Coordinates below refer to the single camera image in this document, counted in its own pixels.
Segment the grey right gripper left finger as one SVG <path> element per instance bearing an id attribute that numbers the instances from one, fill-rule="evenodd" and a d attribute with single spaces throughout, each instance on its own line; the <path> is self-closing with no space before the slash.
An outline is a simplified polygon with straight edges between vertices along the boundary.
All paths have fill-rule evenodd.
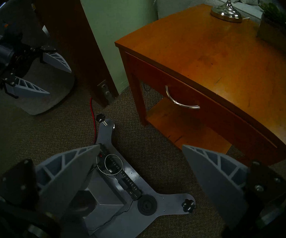
<path id="1" fill-rule="evenodd" d="M 24 159 L 0 177 L 0 196 L 14 206 L 61 218 L 99 152 L 96 144 L 53 155 L 37 166 Z"/>

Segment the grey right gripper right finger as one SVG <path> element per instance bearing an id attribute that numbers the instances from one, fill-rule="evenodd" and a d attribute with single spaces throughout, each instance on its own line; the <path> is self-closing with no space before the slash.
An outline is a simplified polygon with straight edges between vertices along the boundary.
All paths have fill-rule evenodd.
<path id="1" fill-rule="evenodd" d="M 261 213 L 268 218 L 286 199 L 286 180 L 260 161 L 246 166 L 214 151 L 183 145 L 203 192 L 228 228 L 248 228 Z"/>

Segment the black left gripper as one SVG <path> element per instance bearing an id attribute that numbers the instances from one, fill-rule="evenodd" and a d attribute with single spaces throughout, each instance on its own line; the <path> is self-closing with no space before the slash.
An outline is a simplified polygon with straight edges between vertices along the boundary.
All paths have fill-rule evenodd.
<path id="1" fill-rule="evenodd" d="M 66 60 L 52 46 L 31 47 L 16 37 L 9 39 L 1 37 L 0 89 L 6 89 L 5 84 L 7 84 L 7 92 L 15 97 L 49 96 L 49 92 L 22 79 L 37 58 L 40 58 L 42 63 L 47 63 L 57 69 L 72 72 Z"/>

